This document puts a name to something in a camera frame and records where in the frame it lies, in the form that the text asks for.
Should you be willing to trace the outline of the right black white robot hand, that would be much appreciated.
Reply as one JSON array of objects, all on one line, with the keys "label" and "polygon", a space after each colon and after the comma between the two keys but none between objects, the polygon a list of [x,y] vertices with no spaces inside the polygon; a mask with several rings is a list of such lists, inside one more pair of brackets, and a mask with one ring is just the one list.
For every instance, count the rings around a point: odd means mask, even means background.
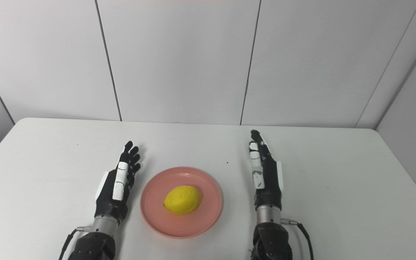
[{"label": "right black white robot hand", "polygon": [[251,130],[249,155],[255,186],[254,206],[276,207],[282,210],[282,189],[280,188],[277,161],[272,157],[267,143],[258,130]]}]

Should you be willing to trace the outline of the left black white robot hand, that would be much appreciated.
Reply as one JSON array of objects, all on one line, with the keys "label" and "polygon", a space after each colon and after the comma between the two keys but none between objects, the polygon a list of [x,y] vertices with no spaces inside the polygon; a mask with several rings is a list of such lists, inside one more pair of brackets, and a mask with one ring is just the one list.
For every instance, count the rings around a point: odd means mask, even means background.
[{"label": "left black white robot hand", "polygon": [[135,182],[135,175],[141,165],[139,147],[128,141],[120,155],[117,166],[105,172],[96,192],[94,217],[108,215],[120,224],[127,216],[129,194]]}]

